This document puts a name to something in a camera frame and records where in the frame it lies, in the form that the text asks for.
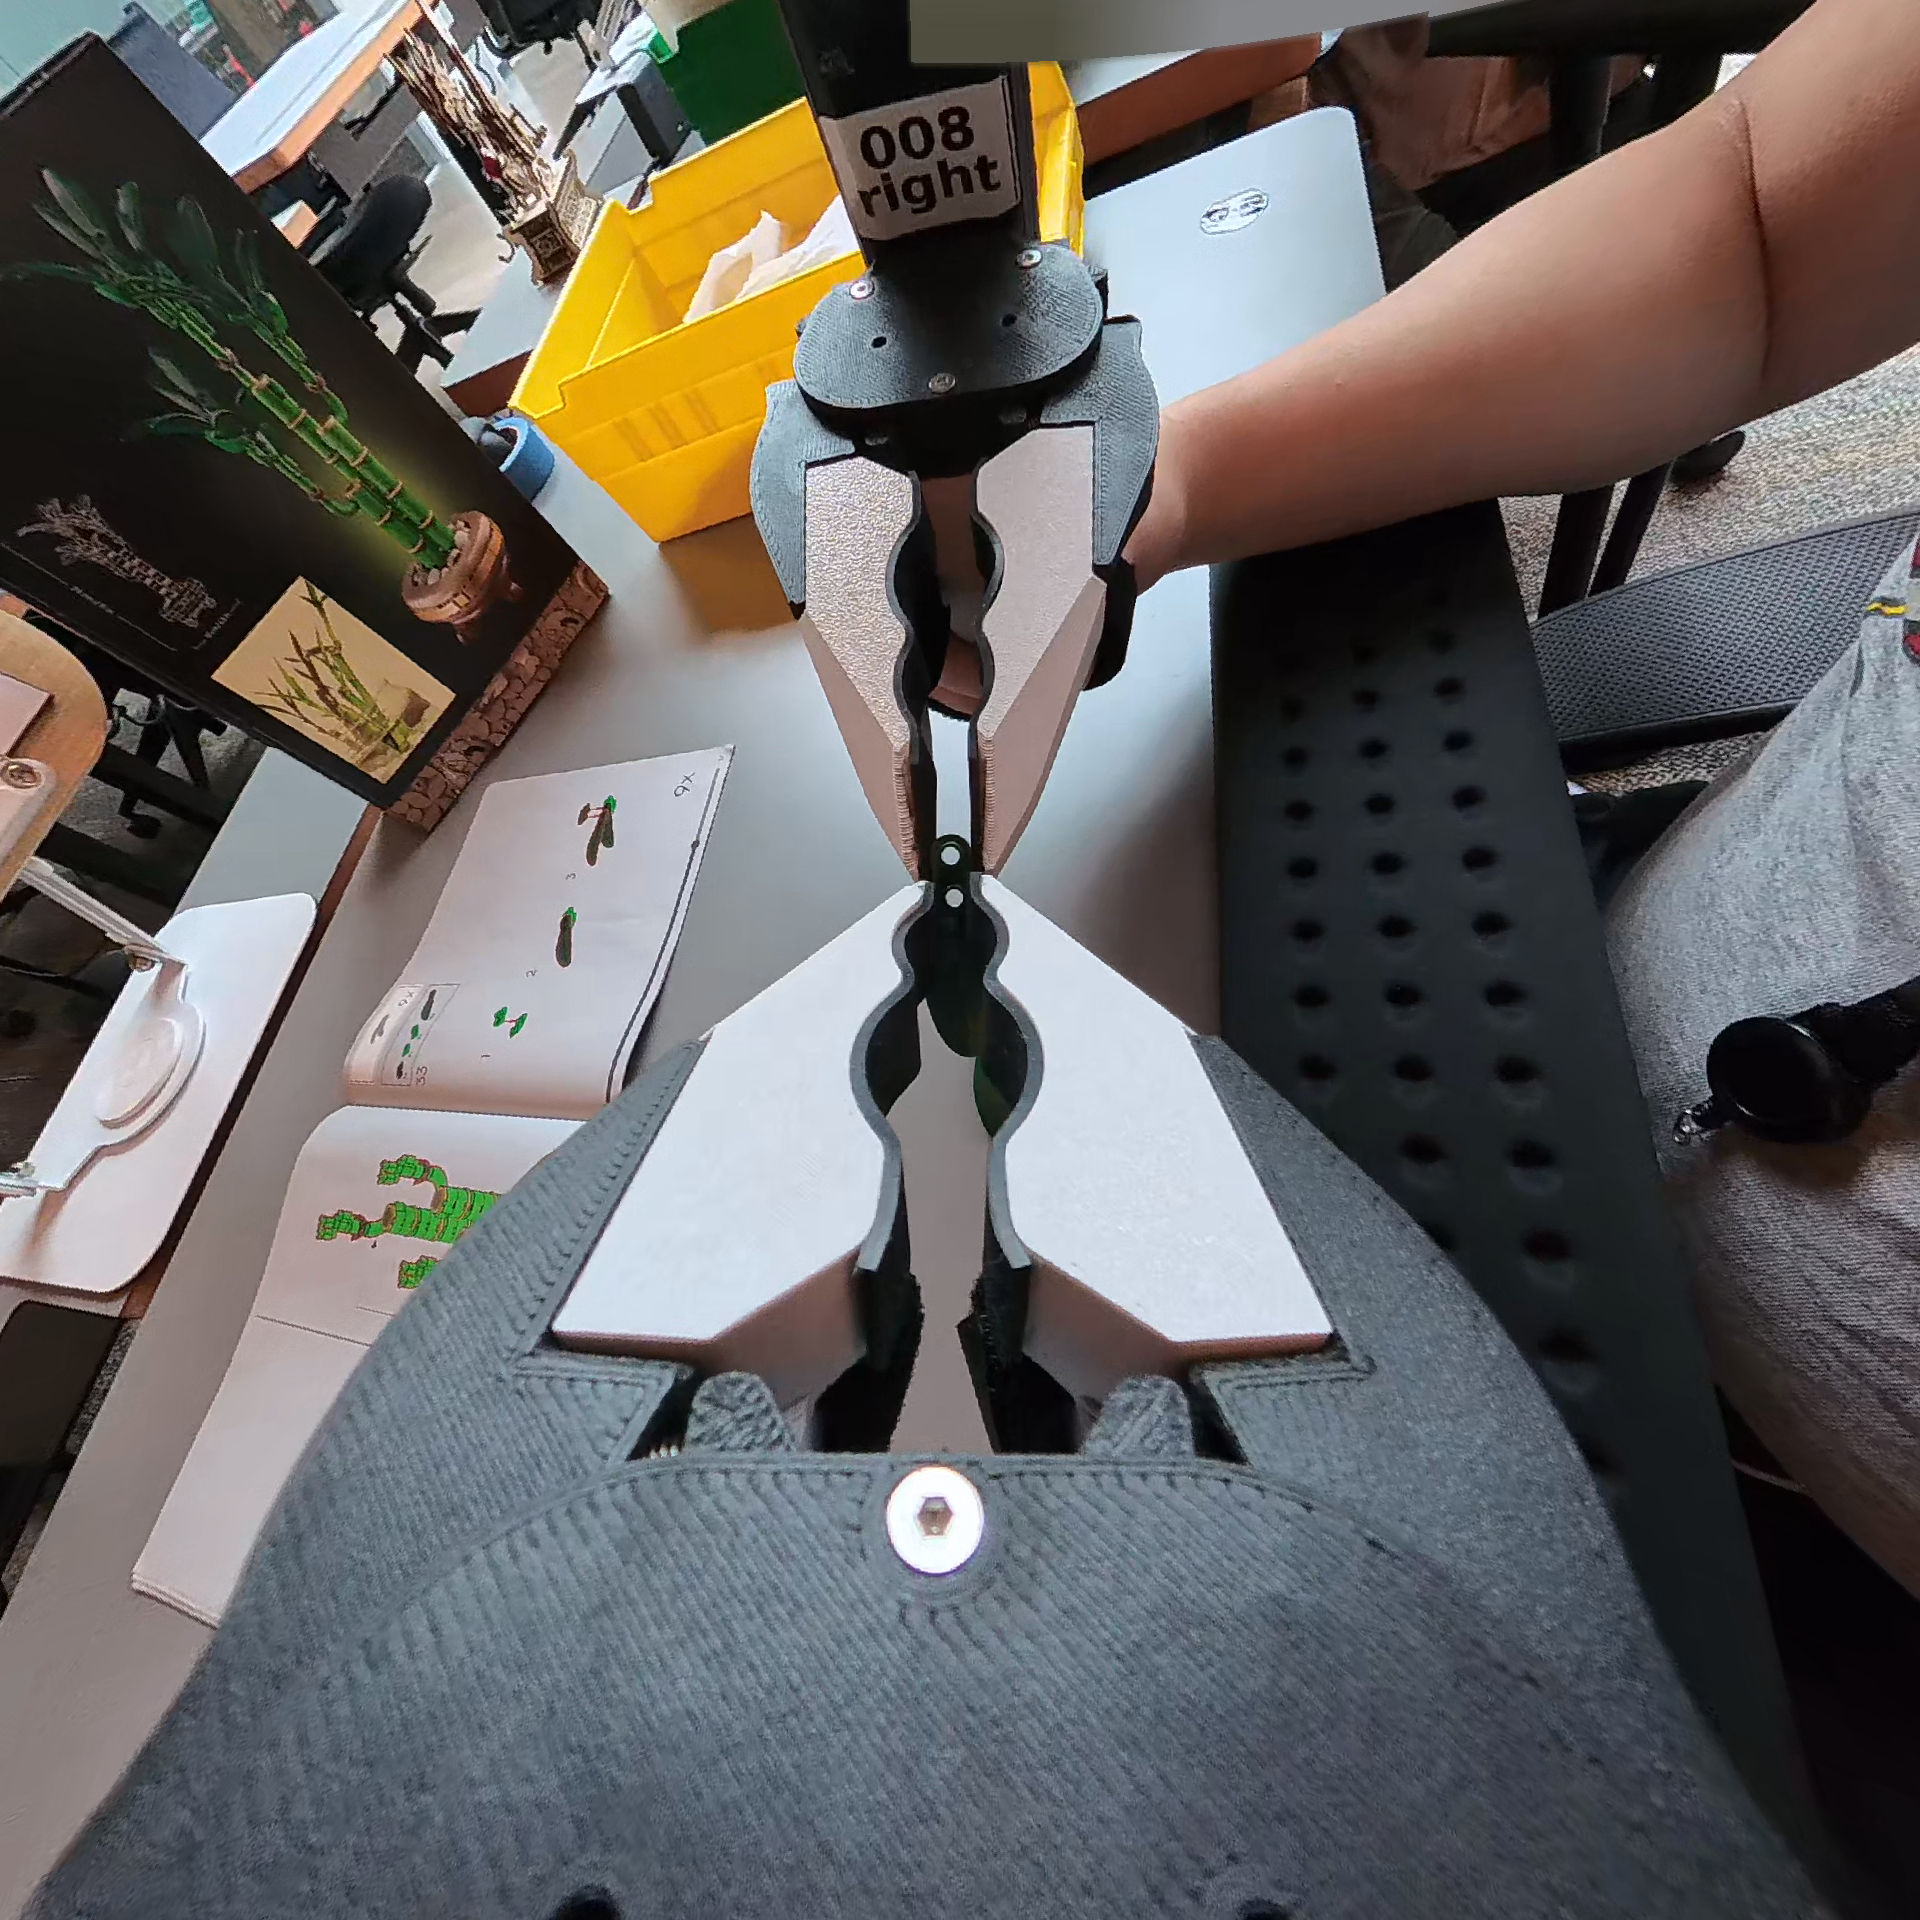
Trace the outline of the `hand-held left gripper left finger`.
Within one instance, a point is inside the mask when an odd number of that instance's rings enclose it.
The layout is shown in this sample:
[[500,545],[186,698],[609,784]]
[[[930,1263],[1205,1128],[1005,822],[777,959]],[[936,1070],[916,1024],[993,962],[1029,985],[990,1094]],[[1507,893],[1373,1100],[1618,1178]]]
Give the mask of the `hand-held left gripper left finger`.
[[907,885],[716,1024],[554,1336],[752,1374],[834,1450],[890,1446],[918,1356],[890,1109],[921,1066]]

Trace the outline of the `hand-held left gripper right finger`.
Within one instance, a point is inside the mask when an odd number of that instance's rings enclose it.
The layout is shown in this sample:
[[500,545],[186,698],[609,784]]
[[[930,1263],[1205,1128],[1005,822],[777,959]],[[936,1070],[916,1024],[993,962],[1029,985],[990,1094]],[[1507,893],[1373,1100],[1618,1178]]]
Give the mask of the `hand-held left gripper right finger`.
[[990,1138],[964,1350],[997,1450],[1075,1450],[1126,1378],[1330,1359],[1338,1333],[1200,1037],[971,876],[966,1006]]

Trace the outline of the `dark green toy leaf piece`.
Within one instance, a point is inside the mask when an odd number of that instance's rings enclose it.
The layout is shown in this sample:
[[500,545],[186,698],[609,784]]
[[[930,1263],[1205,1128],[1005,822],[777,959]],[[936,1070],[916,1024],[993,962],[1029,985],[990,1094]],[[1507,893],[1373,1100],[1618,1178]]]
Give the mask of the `dark green toy leaf piece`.
[[978,897],[973,849],[958,834],[932,844],[930,903],[907,946],[932,1025],[948,1050],[971,1060],[978,1119],[998,1136],[1020,1110],[1033,1046],[998,994],[1002,925]]

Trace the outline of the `person's right forearm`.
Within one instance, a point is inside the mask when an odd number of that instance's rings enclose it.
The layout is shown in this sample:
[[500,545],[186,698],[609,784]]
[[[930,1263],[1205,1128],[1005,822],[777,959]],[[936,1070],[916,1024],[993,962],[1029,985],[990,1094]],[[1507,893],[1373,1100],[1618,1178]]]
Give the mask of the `person's right forearm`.
[[1139,588],[1610,487],[1918,337],[1918,4],[1822,2],[1666,128],[1162,413]]

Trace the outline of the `person's right hand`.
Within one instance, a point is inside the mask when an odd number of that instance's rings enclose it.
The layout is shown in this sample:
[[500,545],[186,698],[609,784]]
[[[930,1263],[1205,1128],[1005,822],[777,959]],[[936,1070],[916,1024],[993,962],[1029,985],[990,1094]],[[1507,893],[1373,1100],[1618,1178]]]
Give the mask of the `person's right hand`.
[[980,588],[955,588],[946,598],[948,638],[932,680],[932,711],[966,722],[984,704],[988,670],[980,655]]

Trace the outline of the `crumpled white paper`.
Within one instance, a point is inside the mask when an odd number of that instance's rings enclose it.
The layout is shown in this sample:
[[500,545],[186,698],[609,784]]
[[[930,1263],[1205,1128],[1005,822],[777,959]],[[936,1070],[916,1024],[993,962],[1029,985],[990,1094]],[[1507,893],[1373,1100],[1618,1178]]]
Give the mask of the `crumpled white paper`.
[[857,239],[842,198],[805,231],[764,209],[742,238],[712,253],[683,321],[702,319],[738,298],[757,296],[781,281],[857,255]]

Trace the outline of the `yellow plastic bin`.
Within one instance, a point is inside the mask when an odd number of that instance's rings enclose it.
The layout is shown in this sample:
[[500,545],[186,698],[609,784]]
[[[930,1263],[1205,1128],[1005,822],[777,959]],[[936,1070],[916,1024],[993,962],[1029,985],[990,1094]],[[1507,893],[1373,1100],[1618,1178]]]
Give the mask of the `yellow plastic bin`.
[[750,511],[764,392],[793,374],[800,324],[853,281],[853,247],[689,319],[714,253],[772,216],[796,247],[836,198],[803,100],[661,172],[638,207],[605,205],[514,391],[651,540]]

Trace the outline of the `green plastic bin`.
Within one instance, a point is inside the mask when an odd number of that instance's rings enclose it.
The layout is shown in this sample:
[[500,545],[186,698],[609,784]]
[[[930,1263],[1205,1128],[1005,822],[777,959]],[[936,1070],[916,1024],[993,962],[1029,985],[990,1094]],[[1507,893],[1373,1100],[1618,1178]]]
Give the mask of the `green plastic bin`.
[[704,144],[803,95],[777,2],[645,2],[658,72]]

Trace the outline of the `building instruction booklet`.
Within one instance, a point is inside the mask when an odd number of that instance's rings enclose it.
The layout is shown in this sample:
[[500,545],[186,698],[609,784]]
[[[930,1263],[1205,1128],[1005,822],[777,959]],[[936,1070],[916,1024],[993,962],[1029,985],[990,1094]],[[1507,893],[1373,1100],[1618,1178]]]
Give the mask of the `building instruction booklet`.
[[322,1412],[456,1240],[622,1089],[731,748],[493,784],[304,1142],[244,1330],[130,1573],[216,1625]]

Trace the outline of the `blue tape roll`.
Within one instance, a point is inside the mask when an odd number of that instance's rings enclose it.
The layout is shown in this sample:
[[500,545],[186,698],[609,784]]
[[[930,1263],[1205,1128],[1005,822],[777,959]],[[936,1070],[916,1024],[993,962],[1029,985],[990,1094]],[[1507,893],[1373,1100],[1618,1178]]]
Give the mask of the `blue tape roll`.
[[467,438],[499,468],[500,478],[526,501],[537,502],[554,484],[560,465],[552,438],[514,408],[461,421]]

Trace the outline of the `black studded pad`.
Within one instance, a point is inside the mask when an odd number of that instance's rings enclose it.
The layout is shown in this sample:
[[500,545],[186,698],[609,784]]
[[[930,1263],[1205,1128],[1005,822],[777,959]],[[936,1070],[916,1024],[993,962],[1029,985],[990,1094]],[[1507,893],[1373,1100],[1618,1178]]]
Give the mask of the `black studded pad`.
[[1218,566],[1221,1032],[1542,1378],[1699,1702],[1812,1828],[1500,506]]

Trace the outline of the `brown toy lantern model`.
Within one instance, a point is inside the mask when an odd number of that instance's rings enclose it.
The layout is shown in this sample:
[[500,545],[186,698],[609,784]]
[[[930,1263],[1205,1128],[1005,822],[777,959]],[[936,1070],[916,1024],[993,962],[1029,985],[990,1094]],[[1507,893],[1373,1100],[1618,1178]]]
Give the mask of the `brown toy lantern model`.
[[529,177],[534,186],[516,194],[504,233],[526,253],[534,285],[560,285],[587,248],[603,201],[569,151],[540,160]]

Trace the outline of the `white folding stand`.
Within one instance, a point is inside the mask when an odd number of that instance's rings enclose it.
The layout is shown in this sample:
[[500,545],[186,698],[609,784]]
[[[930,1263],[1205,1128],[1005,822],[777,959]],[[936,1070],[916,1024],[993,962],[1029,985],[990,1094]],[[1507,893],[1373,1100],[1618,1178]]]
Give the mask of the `white folding stand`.
[[105,929],[132,972],[27,1158],[4,1167],[3,1279],[105,1298],[174,1228],[317,904],[307,893],[208,903],[150,934],[41,856],[21,876]]

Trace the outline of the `black bamboo picture box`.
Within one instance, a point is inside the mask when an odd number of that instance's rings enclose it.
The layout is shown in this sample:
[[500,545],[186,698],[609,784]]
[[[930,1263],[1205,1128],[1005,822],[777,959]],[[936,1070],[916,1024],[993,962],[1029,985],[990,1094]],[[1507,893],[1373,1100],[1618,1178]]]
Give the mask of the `black bamboo picture box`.
[[100,37],[3,109],[3,578],[432,832],[609,589]]

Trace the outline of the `grey printed shirt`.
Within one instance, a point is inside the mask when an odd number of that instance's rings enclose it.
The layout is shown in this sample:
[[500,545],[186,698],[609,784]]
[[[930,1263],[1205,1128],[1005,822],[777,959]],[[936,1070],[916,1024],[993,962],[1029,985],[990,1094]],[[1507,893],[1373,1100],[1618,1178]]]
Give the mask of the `grey printed shirt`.
[[1909,1593],[1918,1583],[1916,1057],[1833,1141],[1729,1119],[1677,1141],[1710,1050],[1768,1024],[1788,1063],[1812,1013],[1916,985],[1916,549],[1810,694],[1625,877],[1606,918],[1641,1089],[1694,1265],[1712,1367],[1784,1469]]

